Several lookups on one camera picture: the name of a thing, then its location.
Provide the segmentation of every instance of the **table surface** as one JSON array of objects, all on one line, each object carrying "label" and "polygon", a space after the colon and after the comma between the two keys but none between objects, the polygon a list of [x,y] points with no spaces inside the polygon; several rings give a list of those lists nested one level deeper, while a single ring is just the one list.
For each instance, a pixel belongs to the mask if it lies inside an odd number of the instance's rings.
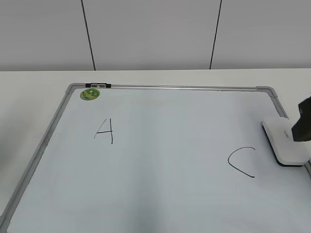
[{"label": "table surface", "polygon": [[0,215],[71,83],[271,86],[295,123],[310,76],[311,69],[0,72]]}]

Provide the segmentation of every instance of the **gray frame edge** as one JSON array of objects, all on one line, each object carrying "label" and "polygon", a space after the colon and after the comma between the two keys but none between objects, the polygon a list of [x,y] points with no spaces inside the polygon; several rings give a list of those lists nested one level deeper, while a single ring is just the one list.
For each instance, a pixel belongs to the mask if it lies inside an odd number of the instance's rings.
[{"label": "gray frame edge", "polygon": [[85,87],[85,83],[73,83],[71,85],[69,85],[69,87],[66,90],[66,93],[62,99],[62,101],[60,102],[51,122],[49,123],[38,147],[36,148],[33,156],[31,157],[22,177],[20,178],[6,208],[4,209],[3,215],[0,216],[0,233],[7,233],[7,228],[10,224],[11,218],[18,206],[18,203],[22,197],[22,195],[24,194],[24,191],[29,183],[29,181],[31,180],[33,173],[35,172],[35,169],[37,167],[37,165],[40,162],[40,159],[44,153],[44,150],[46,148],[46,146],[48,145],[51,136],[58,124],[59,119],[61,118],[64,109],[66,107],[66,105],[68,104],[70,97],[73,93],[73,91],[76,88],[82,88]]},{"label": "gray frame edge", "polygon": [[256,86],[256,89],[257,89],[257,91],[266,92],[270,96],[270,98],[271,98],[274,106],[276,107],[276,110],[277,110],[278,114],[280,115],[280,117],[285,117],[285,118],[289,119],[284,108],[283,108],[283,106],[282,106],[282,104],[280,103],[280,101],[278,99],[276,91],[272,87],[270,87],[270,86]]},{"label": "gray frame edge", "polygon": [[67,87],[66,93],[72,94],[77,88],[85,88],[85,83],[72,83]]},{"label": "gray frame edge", "polygon": [[[92,87],[104,88],[102,84],[104,83],[92,83]],[[32,178],[33,173],[39,161],[43,155],[43,152],[48,145],[48,142],[58,124],[59,119],[61,118],[66,105],[68,104],[72,93],[75,89],[85,88],[86,83],[72,83],[66,89],[65,95],[61,103],[59,104],[55,115],[53,116],[46,132],[44,133],[37,149],[35,150],[29,164],[27,165],[16,189],[10,198],[3,215],[0,216],[0,233],[7,233],[7,228],[10,224],[11,218],[18,206],[18,203]],[[209,90],[209,91],[249,91],[249,92],[266,92],[274,106],[276,107],[277,112],[281,117],[287,117],[285,110],[283,109],[281,103],[277,98],[275,90],[268,86],[257,86],[257,87],[220,87],[220,86],[147,86],[147,85],[111,85],[112,89],[175,89],[175,90]]]}]

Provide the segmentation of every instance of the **black marker writing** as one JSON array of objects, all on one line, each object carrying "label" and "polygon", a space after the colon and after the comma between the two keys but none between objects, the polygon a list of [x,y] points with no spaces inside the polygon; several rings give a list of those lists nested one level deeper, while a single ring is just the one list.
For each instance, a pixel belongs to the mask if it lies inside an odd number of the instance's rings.
[{"label": "black marker writing", "polygon": [[251,176],[251,175],[247,174],[246,172],[244,172],[244,171],[238,169],[236,166],[233,166],[233,165],[230,163],[230,161],[229,161],[230,157],[231,157],[235,152],[237,152],[238,150],[241,150],[241,149],[245,149],[245,148],[250,148],[250,149],[255,150],[255,148],[253,148],[253,147],[242,147],[242,148],[239,148],[239,149],[233,151],[233,152],[229,155],[229,157],[228,157],[228,163],[229,163],[230,166],[232,166],[233,168],[235,168],[235,169],[238,170],[239,172],[242,172],[242,173],[245,174],[246,176],[248,176],[248,177],[250,177],[250,178],[255,178],[255,176]]},{"label": "black marker writing", "polygon": [[109,131],[102,131],[102,132],[99,132],[99,130],[101,129],[101,127],[103,126],[103,124],[104,124],[106,121],[107,121],[107,119],[105,119],[105,120],[103,121],[103,123],[100,125],[99,129],[97,130],[97,132],[96,132],[95,135],[94,135],[94,138],[95,138],[96,135],[99,134],[99,133],[110,133],[110,135],[111,135],[111,144],[113,144],[113,135],[112,135],[112,127],[111,127],[111,118],[109,119],[109,121],[110,121],[110,130],[109,130]]}]

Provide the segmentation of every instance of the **black object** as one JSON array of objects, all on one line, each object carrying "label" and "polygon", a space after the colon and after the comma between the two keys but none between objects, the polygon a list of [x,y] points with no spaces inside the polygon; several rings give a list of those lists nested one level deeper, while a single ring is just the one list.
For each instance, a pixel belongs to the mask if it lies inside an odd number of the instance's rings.
[{"label": "black object", "polygon": [[292,127],[293,139],[296,142],[311,140],[311,97],[299,105],[300,119]]}]

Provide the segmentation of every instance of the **whiteboard eraser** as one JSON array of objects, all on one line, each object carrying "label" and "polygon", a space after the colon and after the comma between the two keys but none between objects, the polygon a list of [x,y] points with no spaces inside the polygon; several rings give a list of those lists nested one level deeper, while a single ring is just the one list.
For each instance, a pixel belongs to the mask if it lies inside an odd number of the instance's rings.
[{"label": "whiteboard eraser", "polygon": [[279,165],[303,166],[308,162],[309,152],[303,142],[294,141],[292,124],[287,118],[265,118],[261,124]]}]

